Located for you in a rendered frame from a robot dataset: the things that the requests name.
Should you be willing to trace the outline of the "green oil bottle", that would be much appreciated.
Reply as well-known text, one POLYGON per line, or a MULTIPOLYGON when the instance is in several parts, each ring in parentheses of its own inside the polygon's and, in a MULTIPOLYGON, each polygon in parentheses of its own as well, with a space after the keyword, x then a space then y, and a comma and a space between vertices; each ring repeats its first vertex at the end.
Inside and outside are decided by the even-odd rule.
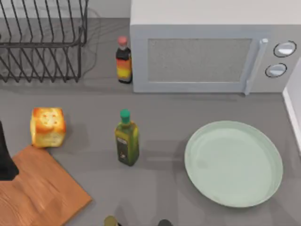
POLYGON ((133 166, 139 158, 139 129, 135 122, 130 119, 130 111, 120 111, 120 122, 115 128, 115 141, 117 145, 118 160, 133 166))

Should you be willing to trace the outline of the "dark sauce bottle red cap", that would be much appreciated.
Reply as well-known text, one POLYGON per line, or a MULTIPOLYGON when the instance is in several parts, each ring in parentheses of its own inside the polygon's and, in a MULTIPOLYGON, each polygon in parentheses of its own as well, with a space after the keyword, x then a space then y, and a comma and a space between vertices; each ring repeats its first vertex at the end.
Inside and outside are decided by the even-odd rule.
POLYGON ((126 36, 118 37, 118 49, 115 54, 117 78, 120 83, 130 84, 132 82, 132 58, 131 49, 127 44, 126 36))

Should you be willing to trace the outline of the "microwave oven door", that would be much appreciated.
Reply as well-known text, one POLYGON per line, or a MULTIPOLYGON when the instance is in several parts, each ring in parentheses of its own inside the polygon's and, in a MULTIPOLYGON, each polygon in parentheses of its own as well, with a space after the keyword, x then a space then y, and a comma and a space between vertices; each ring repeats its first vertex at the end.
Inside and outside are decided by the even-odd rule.
POLYGON ((130 26, 137 93, 244 93, 257 41, 252 25, 130 26))

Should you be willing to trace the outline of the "pale green plate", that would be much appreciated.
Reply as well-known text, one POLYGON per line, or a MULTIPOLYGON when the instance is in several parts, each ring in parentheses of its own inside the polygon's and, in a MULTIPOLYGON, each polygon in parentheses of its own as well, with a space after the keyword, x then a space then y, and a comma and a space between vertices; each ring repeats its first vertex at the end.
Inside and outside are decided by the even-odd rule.
POLYGON ((269 137, 238 121, 215 121, 195 131, 185 147, 184 165, 200 193, 233 208, 270 199, 284 173, 280 153, 269 137))

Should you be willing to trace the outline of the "pale microwave oven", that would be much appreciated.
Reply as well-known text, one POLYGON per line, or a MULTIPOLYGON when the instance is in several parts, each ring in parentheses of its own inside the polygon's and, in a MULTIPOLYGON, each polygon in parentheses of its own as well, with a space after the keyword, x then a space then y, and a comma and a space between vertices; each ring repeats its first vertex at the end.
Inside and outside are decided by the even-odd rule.
POLYGON ((131 0, 136 93, 281 93, 301 59, 301 0, 131 0))

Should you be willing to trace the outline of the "toasted bread cube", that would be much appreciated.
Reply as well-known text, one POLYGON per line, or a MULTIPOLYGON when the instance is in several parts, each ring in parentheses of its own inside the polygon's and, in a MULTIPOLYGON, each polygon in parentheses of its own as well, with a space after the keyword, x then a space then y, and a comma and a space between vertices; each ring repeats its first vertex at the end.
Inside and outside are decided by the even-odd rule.
POLYGON ((60 147, 66 134, 66 123, 62 108, 33 108, 30 120, 30 133, 34 147, 60 147))

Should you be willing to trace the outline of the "gold bottle cap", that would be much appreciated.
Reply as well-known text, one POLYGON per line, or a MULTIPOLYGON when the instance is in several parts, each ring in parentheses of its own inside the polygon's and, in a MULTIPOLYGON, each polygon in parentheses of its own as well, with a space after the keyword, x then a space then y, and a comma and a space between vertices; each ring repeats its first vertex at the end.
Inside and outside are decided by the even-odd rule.
POLYGON ((103 221, 103 226, 119 226, 118 221, 112 215, 107 216, 103 221))

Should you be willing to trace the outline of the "microwave knob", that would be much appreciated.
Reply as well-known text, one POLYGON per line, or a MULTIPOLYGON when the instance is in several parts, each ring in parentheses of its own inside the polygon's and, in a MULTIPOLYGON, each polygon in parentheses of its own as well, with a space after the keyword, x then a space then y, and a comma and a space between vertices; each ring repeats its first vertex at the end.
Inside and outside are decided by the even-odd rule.
POLYGON ((297 49, 297 45, 293 41, 287 41, 283 43, 279 43, 274 47, 274 55, 276 57, 282 58, 282 57, 288 57, 292 55, 297 49))
POLYGON ((286 70, 287 70, 287 66, 283 63, 279 63, 279 64, 268 66, 267 69, 265 70, 265 74, 270 78, 276 78, 285 74, 286 70))

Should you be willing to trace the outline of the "wooden cutting board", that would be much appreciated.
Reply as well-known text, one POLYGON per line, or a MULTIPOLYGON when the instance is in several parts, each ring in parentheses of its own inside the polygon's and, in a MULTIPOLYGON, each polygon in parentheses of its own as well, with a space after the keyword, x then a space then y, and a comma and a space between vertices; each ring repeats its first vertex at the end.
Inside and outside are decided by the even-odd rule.
POLYGON ((13 160, 19 174, 0 181, 0 226, 64 226, 92 201, 48 151, 28 146, 13 160))

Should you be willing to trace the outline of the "white cabinet edge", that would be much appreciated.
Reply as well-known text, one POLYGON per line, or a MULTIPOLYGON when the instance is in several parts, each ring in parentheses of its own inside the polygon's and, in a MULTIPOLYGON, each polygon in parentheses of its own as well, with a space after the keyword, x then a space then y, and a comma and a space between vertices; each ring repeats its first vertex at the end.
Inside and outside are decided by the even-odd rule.
POLYGON ((301 57, 283 91, 283 98, 301 157, 301 57))

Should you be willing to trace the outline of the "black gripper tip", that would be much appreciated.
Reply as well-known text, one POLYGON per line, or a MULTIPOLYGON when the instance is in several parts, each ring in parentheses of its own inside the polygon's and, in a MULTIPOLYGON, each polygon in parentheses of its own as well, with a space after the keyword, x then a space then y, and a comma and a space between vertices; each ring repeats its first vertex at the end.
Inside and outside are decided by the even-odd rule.
POLYGON ((0 181, 12 181, 19 174, 19 170, 10 157, 2 122, 0 121, 0 181))

